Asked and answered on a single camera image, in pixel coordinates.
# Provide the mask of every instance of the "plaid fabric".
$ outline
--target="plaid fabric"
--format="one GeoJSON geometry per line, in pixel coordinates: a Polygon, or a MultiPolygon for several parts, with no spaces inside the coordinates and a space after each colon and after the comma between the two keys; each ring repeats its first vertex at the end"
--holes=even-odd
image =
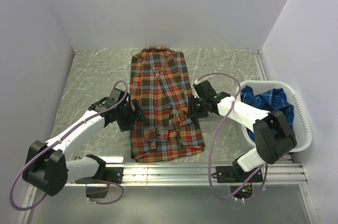
{"type": "MultiPolygon", "coordinates": [[[[287,102],[283,88],[270,89],[269,91],[254,96],[253,89],[250,86],[245,86],[241,91],[241,101],[258,109],[267,111],[280,110],[283,112],[293,130],[294,106],[287,102]]],[[[255,141],[254,133],[249,129],[247,129],[247,131],[252,141],[255,141]]]]}
{"type": "Polygon", "coordinates": [[[199,123],[187,118],[191,94],[182,52],[156,47],[132,57],[130,95],[146,117],[130,132],[135,161],[168,161],[203,151],[199,123]]]}

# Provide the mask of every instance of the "laundry basket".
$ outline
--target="laundry basket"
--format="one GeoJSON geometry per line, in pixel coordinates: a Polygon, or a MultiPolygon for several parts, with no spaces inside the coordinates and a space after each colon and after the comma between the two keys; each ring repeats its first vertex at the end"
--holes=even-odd
{"type": "MultiPolygon", "coordinates": [[[[242,88],[244,88],[246,85],[252,87],[254,95],[261,94],[272,88],[284,89],[288,103],[294,106],[293,125],[297,146],[291,150],[291,152],[300,152],[307,149],[312,141],[312,132],[297,92],[290,85],[281,81],[246,80],[241,83],[242,88]]],[[[255,147],[254,141],[252,141],[248,135],[247,128],[244,125],[240,125],[240,127],[248,143],[255,147]]]]}

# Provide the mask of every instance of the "blue cloth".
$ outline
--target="blue cloth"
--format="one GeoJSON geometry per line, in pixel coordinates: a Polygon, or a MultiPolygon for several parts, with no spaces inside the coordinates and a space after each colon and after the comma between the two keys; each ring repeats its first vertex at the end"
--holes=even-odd
{"type": "MultiPolygon", "coordinates": [[[[286,120],[289,122],[293,131],[294,106],[287,102],[286,94],[284,93],[283,88],[274,88],[254,96],[254,91],[252,88],[245,86],[245,88],[243,88],[241,91],[241,101],[258,109],[267,111],[280,110],[285,115],[286,120]]],[[[249,129],[247,129],[247,131],[252,141],[255,142],[254,133],[249,129]]]]}

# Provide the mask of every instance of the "gray marble surface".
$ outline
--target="gray marble surface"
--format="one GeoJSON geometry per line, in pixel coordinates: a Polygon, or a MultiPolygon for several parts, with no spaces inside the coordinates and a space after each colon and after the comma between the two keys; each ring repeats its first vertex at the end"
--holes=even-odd
{"type": "MultiPolygon", "coordinates": [[[[244,49],[173,49],[182,51],[189,71],[190,81],[210,72],[226,72],[240,81],[258,80],[259,74],[251,50],[244,49]]],[[[52,136],[67,129],[78,120],[87,108],[102,97],[108,96],[118,80],[129,84],[131,56],[140,49],[77,50],[63,92],[52,136]]],[[[235,93],[236,83],[224,76],[208,79],[216,92],[235,93]]],[[[205,150],[196,156],[178,158],[170,162],[206,162],[210,142],[222,117],[211,114],[200,119],[205,150]]],[[[215,162],[230,162],[250,147],[238,124],[226,121],[221,127],[212,153],[215,162]]],[[[74,154],[83,157],[95,154],[100,157],[120,157],[124,163],[135,163],[130,158],[129,132],[121,133],[116,123],[107,126],[82,145],[74,154]]]]}

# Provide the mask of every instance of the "red plaid shirt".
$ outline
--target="red plaid shirt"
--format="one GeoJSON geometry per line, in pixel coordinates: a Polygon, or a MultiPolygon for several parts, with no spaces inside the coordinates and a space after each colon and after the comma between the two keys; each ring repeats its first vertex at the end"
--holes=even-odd
{"type": "Polygon", "coordinates": [[[157,162],[203,151],[199,123],[187,118],[191,94],[182,52],[156,47],[132,57],[130,95],[146,117],[130,132],[132,158],[157,162]]]}

